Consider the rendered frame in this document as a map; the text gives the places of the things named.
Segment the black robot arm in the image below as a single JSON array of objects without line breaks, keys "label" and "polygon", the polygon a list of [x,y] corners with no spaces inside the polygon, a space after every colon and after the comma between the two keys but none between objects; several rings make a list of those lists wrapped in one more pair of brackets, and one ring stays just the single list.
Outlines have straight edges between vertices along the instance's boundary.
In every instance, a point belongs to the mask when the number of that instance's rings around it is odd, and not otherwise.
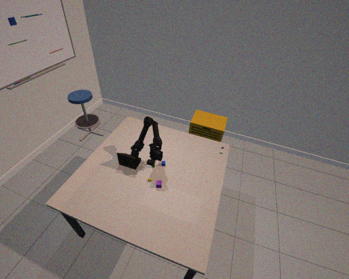
[{"label": "black robot arm", "polygon": [[[150,153],[153,153],[155,155],[154,160],[159,160],[161,161],[163,158],[163,152],[161,151],[161,145],[162,145],[162,140],[159,136],[159,129],[158,129],[158,123],[154,121],[151,117],[146,116],[144,118],[144,126],[141,131],[141,134],[138,138],[138,140],[134,143],[134,145],[131,147],[131,155],[132,157],[138,158],[139,152],[142,150],[144,143],[143,140],[146,136],[146,133],[148,131],[148,128],[152,125],[153,127],[153,144],[150,144]],[[159,147],[157,147],[159,146]]]}]

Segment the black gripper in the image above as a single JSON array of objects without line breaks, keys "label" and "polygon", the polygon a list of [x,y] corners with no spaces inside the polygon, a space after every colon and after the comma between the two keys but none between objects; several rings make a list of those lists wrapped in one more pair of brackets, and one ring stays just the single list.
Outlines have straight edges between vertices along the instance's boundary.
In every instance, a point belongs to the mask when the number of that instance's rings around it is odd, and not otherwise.
[{"label": "black gripper", "polygon": [[147,162],[146,162],[146,164],[148,164],[148,165],[151,165],[151,166],[153,166],[154,165],[154,163],[155,163],[155,155],[153,154],[153,153],[149,153],[150,154],[150,158],[151,158],[151,160],[150,159],[148,159],[147,160]]}]

